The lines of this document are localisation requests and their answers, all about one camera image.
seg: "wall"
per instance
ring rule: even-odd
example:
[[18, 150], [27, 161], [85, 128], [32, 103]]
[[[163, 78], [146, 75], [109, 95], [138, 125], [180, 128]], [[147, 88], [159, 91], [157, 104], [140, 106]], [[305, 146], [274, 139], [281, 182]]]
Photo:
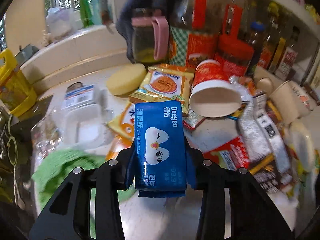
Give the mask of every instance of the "wall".
[[17, 54], [19, 45], [37, 44], [45, 30], [44, 0], [13, 0], [6, 12], [8, 48]]

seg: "pink handle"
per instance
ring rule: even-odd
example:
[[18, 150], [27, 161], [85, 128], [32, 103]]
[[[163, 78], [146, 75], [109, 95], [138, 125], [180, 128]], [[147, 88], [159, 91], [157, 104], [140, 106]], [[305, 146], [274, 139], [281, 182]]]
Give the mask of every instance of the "pink handle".
[[153, 31], [155, 35], [155, 50], [153, 57], [161, 60], [167, 55], [169, 42], [169, 24], [164, 16], [152, 17]]

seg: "kitchen counter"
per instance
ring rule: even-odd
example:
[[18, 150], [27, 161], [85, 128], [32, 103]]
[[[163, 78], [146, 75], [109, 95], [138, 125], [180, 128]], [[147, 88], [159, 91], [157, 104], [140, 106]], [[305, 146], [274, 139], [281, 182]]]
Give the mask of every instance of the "kitchen counter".
[[[90, 73], [55, 86], [45, 92], [41, 98], [54, 94], [47, 113], [59, 110], [66, 88], [75, 82], [84, 85], [96, 84], [105, 90], [106, 109], [113, 117], [120, 114], [127, 103], [127, 98], [115, 97], [108, 93], [105, 87], [106, 79], [121, 66], [110, 67]], [[212, 150], [237, 136], [235, 122], [224, 119], [207, 119], [192, 133], [185, 130], [185, 135], [193, 147], [197, 146], [203, 152]], [[90, 151], [93, 154], [106, 155], [111, 140], [105, 146]], [[296, 203], [290, 203], [287, 198], [278, 193], [272, 200], [286, 219], [291, 229], [295, 224]], [[136, 192], [129, 200], [120, 204], [121, 220], [126, 240], [141, 239], [195, 239], [201, 210], [202, 192], [187, 189], [186, 197], [182, 198], [139, 198]], [[231, 232], [230, 202], [226, 190], [226, 227], [225, 237]]]

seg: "yellow container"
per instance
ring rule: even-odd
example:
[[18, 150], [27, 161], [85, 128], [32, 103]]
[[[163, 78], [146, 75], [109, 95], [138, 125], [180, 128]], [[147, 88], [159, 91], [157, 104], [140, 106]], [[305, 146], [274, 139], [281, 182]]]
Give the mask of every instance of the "yellow container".
[[36, 103], [37, 95], [17, 67], [17, 60], [10, 50], [1, 52], [0, 59], [4, 60], [4, 65], [0, 67], [0, 100], [11, 114], [19, 117]]

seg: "blue bottle cap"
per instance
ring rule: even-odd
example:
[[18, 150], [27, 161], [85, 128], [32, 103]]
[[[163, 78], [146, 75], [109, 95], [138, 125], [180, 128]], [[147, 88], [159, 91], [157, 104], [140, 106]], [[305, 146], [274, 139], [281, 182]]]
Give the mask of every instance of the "blue bottle cap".
[[251, 23], [250, 28], [257, 32], [264, 32], [265, 30], [265, 26], [261, 22]]

